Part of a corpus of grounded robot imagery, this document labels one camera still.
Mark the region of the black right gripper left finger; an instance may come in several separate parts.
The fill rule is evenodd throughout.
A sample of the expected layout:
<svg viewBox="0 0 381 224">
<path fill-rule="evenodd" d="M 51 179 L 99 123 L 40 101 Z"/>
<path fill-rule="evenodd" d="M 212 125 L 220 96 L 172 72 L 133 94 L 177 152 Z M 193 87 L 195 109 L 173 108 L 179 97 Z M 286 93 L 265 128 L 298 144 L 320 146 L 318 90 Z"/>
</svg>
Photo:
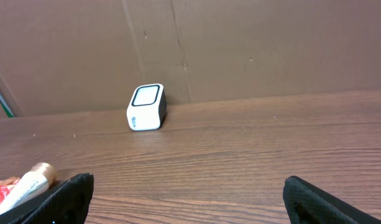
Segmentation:
<svg viewBox="0 0 381 224">
<path fill-rule="evenodd" d="M 0 224 L 84 224 L 94 190 L 94 176 L 77 174 L 0 215 Z"/>
</svg>

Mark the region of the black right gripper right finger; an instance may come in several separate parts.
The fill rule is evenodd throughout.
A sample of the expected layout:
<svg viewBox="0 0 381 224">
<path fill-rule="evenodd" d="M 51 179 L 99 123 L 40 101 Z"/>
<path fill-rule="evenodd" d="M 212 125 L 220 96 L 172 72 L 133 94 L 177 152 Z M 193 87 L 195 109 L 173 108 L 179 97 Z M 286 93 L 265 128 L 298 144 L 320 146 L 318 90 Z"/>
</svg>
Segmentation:
<svg viewBox="0 0 381 224">
<path fill-rule="evenodd" d="M 285 180 L 283 201 L 291 223 L 381 223 L 297 176 Z"/>
</svg>

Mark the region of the orange spaghetti packet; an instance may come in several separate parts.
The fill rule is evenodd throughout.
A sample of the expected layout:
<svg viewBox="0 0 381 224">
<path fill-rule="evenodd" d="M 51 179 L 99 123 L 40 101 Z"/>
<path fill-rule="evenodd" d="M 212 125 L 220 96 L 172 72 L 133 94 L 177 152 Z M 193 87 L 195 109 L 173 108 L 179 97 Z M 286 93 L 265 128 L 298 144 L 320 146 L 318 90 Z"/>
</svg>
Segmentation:
<svg viewBox="0 0 381 224">
<path fill-rule="evenodd" d="M 0 180 L 0 204 L 11 193 L 12 189 L 20 181 L 20 177 L 10 177 L 5 180 Z"/>
</svg>

